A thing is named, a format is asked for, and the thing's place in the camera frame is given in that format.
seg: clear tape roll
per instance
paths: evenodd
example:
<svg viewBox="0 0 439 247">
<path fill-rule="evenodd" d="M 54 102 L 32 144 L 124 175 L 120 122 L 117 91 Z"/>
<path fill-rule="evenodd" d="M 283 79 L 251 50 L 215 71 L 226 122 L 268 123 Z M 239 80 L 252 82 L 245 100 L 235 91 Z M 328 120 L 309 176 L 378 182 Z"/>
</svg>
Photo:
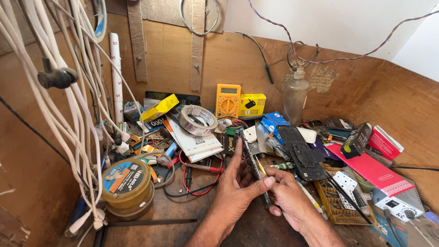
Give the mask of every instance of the clear tape roll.
<svg viewBox="0 0 439 247">
<path fill-rule="evenodd" d="M 189 115 L 202 118 L 204 122 L 208 124 L 208 126 L 200 125 L 194 122 Z M 216 117 L 210 111 L 198 105 L 187 105 L 183 107 L 178 117 L 178 121 L 183 129 L 197 136 L 212 135 L 218 126 Z"/>
</svg>

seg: yellow box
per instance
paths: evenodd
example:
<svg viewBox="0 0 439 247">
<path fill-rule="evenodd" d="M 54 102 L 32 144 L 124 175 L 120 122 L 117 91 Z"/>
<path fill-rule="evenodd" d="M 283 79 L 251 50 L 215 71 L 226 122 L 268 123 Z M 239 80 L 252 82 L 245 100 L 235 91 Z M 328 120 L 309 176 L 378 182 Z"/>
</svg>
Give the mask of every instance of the yellow box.
<svg viewBox="0 0 439 247">
<path fill-rule="evenodd" d="M 159 116 L 167 113 L 170 109 L 172 109 L 172 107 L 174 107 L 178 103 L 179 101 L 175 94 L 166 97 L 165 99 L 142 113 L 143 123 L 149 123 Z"/>
<path fill-rule="evenodd" d="M 261 116 L 266 99 L 264 94 L 241 94 L 238 116 Z"/>
</svg>

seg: digital multimeter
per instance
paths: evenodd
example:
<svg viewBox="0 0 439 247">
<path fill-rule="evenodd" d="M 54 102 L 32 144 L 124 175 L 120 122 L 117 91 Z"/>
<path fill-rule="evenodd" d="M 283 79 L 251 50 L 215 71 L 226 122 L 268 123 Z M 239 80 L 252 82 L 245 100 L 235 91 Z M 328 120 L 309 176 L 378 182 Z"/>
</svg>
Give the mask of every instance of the digital multimeter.
<svg viewBox="0 0 439 247">
<path fill-rule="evenodd" d="M 218 84 L 216 86 L 216 117 L 238 117 L 240 95 L 240 85 Z"/>
</svg>

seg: black box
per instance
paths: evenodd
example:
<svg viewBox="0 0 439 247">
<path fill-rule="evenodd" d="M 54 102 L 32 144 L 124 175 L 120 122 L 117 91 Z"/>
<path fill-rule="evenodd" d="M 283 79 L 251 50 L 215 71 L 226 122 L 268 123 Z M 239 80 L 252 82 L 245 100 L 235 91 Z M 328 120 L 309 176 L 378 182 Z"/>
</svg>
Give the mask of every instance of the black box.
<svg viewBox="0 0 439 247">
<path fill-rule="evenodd" d="M 351 158 L 361 156 L 364 147 L 371 136 L 371 133 L 372 126 L 370 123 L 362 123 L 352 129 L 348 138 L 340 148 L 346 159 L 349 160 Z"/>
</svg>

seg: pink card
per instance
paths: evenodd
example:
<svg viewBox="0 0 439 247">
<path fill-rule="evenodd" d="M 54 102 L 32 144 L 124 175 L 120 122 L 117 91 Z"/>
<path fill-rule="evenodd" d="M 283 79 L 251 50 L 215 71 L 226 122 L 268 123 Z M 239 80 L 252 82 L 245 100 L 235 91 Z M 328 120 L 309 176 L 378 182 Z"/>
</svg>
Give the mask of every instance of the pink card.
<svg viewBox="0 0 439 247">
<path fill-rule="evenodd" d="M 415 188 L 413 184 L 410 184 L 407 180 L 374 160 L 366 153 L 363 153 L 359 157 L 347 160 L 340 150 L 340 145 L 332 144 L 326 146 L 326 148 L 389 197 Z"/>
</svg>

